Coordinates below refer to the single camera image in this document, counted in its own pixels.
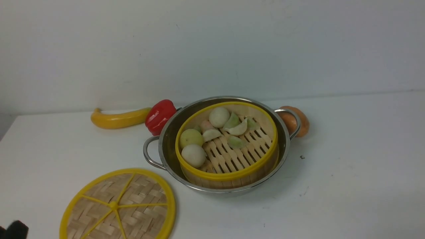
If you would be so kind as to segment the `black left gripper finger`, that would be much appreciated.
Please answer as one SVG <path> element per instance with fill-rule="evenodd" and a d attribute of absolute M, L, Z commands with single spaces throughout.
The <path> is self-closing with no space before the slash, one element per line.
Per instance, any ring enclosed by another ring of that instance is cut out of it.
<path fill-rule="evenodd" d="M 6 229 L 0 226 L 0 239 L 2 239 Z"/>
<path fill-rule="evenodd" d="M 13 221 L 5 230 L 5 239 L 27 239 L 29 227 L 20 220 Z"/>

